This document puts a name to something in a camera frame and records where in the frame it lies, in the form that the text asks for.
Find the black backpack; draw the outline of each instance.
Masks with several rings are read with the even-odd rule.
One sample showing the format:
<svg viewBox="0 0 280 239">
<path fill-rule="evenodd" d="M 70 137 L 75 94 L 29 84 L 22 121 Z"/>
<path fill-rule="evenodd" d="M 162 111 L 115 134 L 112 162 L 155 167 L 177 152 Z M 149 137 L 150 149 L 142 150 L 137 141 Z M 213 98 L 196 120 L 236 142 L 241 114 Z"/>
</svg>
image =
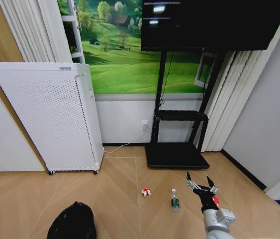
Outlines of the black backpack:
<svg viewBox="0 0 280 239">
<path fill-rule="evenodd" d="M 93 213 L 84 203 L 73 203 L 52 223 L 47 239 L 96 239 Z"/>
</svg>

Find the black tv screen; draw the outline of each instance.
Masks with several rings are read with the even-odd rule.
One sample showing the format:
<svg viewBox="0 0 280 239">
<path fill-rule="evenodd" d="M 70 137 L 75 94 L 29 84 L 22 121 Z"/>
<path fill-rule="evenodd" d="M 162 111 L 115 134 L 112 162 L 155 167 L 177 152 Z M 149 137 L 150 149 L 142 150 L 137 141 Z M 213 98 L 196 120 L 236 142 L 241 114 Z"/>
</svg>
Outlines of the black tv screen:
<svg viewBox="0 0 280 239">
<path fill-rule="evenodd" d="M 143 51 L 267 49 L 280 0 L 143 0 Z"/>
</svg>

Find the stand base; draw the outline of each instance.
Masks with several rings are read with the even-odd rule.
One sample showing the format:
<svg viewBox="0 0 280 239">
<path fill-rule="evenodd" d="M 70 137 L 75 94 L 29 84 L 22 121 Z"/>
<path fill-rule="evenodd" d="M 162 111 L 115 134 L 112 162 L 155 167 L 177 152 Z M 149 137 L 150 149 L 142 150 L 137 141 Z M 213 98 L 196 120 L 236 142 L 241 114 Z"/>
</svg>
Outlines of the stand base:
<svg viewBox="0 0 280 239">
<path fill-rule="evenodd" d="M 209 164 L 191 143 L 150 143 L 145 146 L 149 167 L 209 168 Z"/>
</svg>

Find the black metal stand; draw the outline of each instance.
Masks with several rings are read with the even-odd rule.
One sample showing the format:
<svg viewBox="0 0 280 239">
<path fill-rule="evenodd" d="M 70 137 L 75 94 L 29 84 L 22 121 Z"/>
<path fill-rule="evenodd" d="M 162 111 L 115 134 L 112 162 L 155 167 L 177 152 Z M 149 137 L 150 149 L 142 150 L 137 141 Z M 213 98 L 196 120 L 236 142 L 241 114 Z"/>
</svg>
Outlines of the black metal stand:
<svg viewBox="0 0 280 239">
<path fill-rule="evenodd" d="M 223 64 L 225 52 L 218 53 L 199 111 L 159 110 L 166 56 L 167 52 L 163 51 L 160 60 L 151 143 L 145 147 L 148 166 L 185 169 L 208 168 L 209 164 L 200 154 L 208 124 L 208 117 L 204 112 Z M 194 121 L 189 141 L 187 143 L 158 143 L 160 120 Z M 193 145 L 193 141 L 201 122 L 203 122 L 203 125 L 196 149 Z"/>
</svg>

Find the green bottle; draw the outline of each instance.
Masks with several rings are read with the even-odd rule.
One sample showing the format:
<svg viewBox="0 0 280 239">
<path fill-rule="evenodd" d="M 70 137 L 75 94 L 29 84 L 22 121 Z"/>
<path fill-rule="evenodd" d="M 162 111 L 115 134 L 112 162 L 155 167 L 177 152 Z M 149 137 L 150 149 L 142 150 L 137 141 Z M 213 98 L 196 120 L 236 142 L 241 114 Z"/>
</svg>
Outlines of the green bottle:
<svg viewBox="0 0 280 239">
<path fill-rule="evenodd" d="M 180 202 L 175 196 L 176 190 L 172 189 L 172 199 L 171 204 L 174 212 L 177 212 L 180 209 Z"/>
</svg>

